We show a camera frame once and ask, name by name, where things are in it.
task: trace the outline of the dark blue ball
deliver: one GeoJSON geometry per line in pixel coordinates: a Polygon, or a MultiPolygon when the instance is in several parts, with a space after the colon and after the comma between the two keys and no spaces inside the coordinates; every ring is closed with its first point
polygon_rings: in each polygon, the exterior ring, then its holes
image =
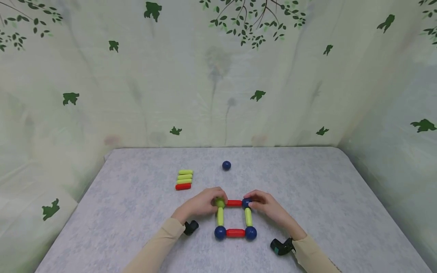
{"type": "Polygon", "coordinates": [[[224,238],[226,238],[226,228],[221,225],[216,227],[214,230],[214,235],[217,240],[219,241],[223,240],[224,238]]]}
{"type": "Polygon", "coordinates": [[[222,167],[225,171],[229,170],[231,168],[231,162],[229,161],[223,162],[222,167]]]}
{"type": "Polygon", "coordinates": [[[244,198],[241,202],[243,203],[242,204],[243,209],[245,209],[245,208],[249,207],[249,203],[252,202],[252,199],[244,198]]]}
{"type": "Polygon", "coordinates": [[[257,230],[254,227],[247,227],[246,228],[246,239],[248,241],[255,240],[257,237],[257,230]]]}

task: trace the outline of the hand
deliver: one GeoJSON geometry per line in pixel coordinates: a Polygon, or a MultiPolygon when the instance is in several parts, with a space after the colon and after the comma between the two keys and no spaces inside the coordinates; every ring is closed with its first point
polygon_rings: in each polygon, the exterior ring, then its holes
{"type": "Polygon", "coordinates": [[[249,207],[262,211],[279,226],[287,229],[293,240],[297,241],[306,237],[305,231],[271,194],[253,190],[243,198],[251,198],[252,202],[249,203],[249,207]]]}
{"type": "Polygon", "coordinates": [[[191,216],[213,214],[218,210],[214,203],[214,200],[217,197],[223,198],[225,200],[225,204],[228,203],[228,197],[222,188],[214,187],[204,189],[201,193],[178,207],[171,217],[179,220],[179,222],[183,225],[191,216]]]}

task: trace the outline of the tree print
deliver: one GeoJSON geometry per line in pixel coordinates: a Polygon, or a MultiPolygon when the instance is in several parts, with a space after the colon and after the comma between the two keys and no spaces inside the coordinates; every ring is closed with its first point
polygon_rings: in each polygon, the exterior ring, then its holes
{"type": "MultiPolygon", "coordinates": [[[[420,6],[423,4],[428,3],[428,0],[421,0],[419,1],[420,6]]],[[[437,3],[437,0],[432,0],[428,3],[428,6],[434,5],[437,3]]],[[[422,13],[424,13],[424,17],[422,19],[429,19],[432,18],[433,15],[437,14],[436,5],[434,7],[427,7],[429,9],[424,10],[422,13]]],[[[426,28],[423,30],[423,32],[420,35],[428,35],[429,39],[432,40],[433,45],[437,45],[437,26],[433,28],[426,28]]]]}
{"type": "Polygon", "coordinates": [[[325,52],[323,53],[323,55],[328,55],[329,54],[329,52],[331,52],[331,49],[333,48],[334,46],[333,45],[327,45],[326,46],[326,50],[325,50],[325,52]]]}
{"type": "Polygon", "coordinates": [[[417,129],[417,132],[426,132],[428,130],[434,131],[437,128],[434,126],[434,123],[430,122],[429,120],[427,120],[426,118],[422,119],[419,122],[412,122],[411,123],[412,126],[414,127],[419,127],[417,129]]]}
{"type": "Polygon", "coordinates": [[[241,37],[241,46],[250,43],[252,48],[259,48],[259,46],[266,41],[264,35],[254,35],[255,30],[262,28],[264,32],[270,30],[273,33],[274,40],[284,40],[283,31],[287,29],[284,23],[280,22],[280,16],[277,13],[278,8],[282,10],[284,15],[292,16],[295,20],[294,27],[300,28],[305,24],[306,14],[299,12],[296,9],[299,2],[294,0],[292,2],[285,1],[284,4],[276,0],[214,0],[215,2],[224,2],[222,8],[213,6],[211,0],[200,0],[203,4],[203,9],[209,7],[218,15],[215,19],[210,21],[209,27],[220,27],[220,30],[226,31],[227,34],[233,34],[241,37]],[[274,20],[266,21],[264,15],[270,13],[274,20]]]}
{"type": "Polygon", "coordinates": [[[0,21],[2,28],[0,28],[0,50],[5,52],[7,47],[15,47],[18,51],[24,50],[23,44],[27,39],[24,36],[21,36],[16,31],[11,31],[12,28],[18,28],[19,24],[30,24],[33,28],[33,33],[39,35],[41,38],[44,36],[53,36],[49,29],[47,29],[47,23],[45,21],[40,20],[39,18],[32,18],[27,13],[24,13],[22,7],[28,7],[32,10],[41,10],[43,13],[50,15],[53,23],[62,21],[61,14],[57,13],[57,9],[54,7],[46,6],[42,3],[36,3],[35,0],[15,0],[20,6],[16,6],[12,0],[10,3],[5,3],[0,0],[0,6],[4,8],[11,9],[17,12],[16,17],[8,17],[3,18],[0,11],[0,21]]]}
{"type": "Polygon", "coordinates": [[[118,53],[118,42],[117,41],[109,41],[109,51],[115,51],[118,53]]]}
{"type": "Polygon", "coordinates": [[[158,16],[160,15],[160,11],[163,9],[162,6],[153,2],[146,2],[146,11],[144,12],[144,18],[150,18],[150,15],[153,16],[155,22],[158,23],[158,16]]]}
{"type": "Polygon", "coordinates": [[[173,126],[173,129],[171,129],[170,133],[173,135],[179,135],[179,132],[182,132],[182,129],[176,129],[176,127],[173,126]]]}
{"type": "Polygon", "coordinates": [[[392,25],[393,21],[395,20],[395,16],[393,14],[390,14],[384,23],[380,24],[376,29],[382,29],[384,28],[384,32],[392,25]]]}
{"type": "Polygon", "coordinates": [[[71,103],[76,105],[77,97],[79,96],[79,94],[77,94],[77,93],[64,93],[63,96],[64,96],[64,101],[62,102],[62,104],[67,105],[68,102],[70,101],[71,103]]]}
{"type": "Polygon", "coordinates": [[[316,134],[317,135],[324,135],[328,131],[329,131],[329,129],[325,129],[325,126],[323,126],[316,134]]]}
{"type": "Polygon", "coordinates": [[[259,101],[260,98],[262,98],[262,96],[264,96],[265,94],[266,94],[266,92],[261,91],[261,90],[257,90],[257,91],[255,91],[255,95],[251,96],[250,99],[254,100],[256,98],[257,101],[259,101]]]}
{"type": "Polygon", "coordinates": [[[52,202],[51,206],[42,206],[42,215],[44,215],[44,217],[42,218],[43,221],[52,217],[59,210],[58,203],[59,199],[56,198],[56,200],[52,202]]]}

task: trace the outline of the speckled tablecloth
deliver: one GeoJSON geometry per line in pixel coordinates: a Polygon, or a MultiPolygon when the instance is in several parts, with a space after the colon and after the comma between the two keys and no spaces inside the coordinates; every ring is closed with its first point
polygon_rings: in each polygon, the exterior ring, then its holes
{"type": "MultiPolygon", "coordinates": [[[[180,204],[213,186],[229,199],[270,192],[344,273],[430,272],[337,148],[117,149],[106,159],[37,273],[120,272],[180,204]],[[194,170],[190,190],[175,191],[179,169],[194,170]]],[[[301,272],[291,254],[270,249],[287,236],[263,215],[253,213],[253,242],[218,242],[215,217],[196,220],[161,272],[301,272]]],[[[225,226],[245,228],[243,210],[226,208],[225,226]]]]}

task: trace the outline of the wall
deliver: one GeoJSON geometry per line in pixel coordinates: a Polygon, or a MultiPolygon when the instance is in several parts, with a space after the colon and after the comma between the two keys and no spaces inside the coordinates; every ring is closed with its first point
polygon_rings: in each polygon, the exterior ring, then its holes
{"type": "Polygon", "coordinates": [[[389,94],[340,148],[437,272],[437,52],[426,63],[411,61],[409,85],[397,89],[405,79],[393,78],[389,94]]]}
{"type": "Polygon", "coordinates": [[[0,272],[35,269],[112,149],[336,146],[434,50],[415,1],[263,4],[0,0],[0,272]]]}

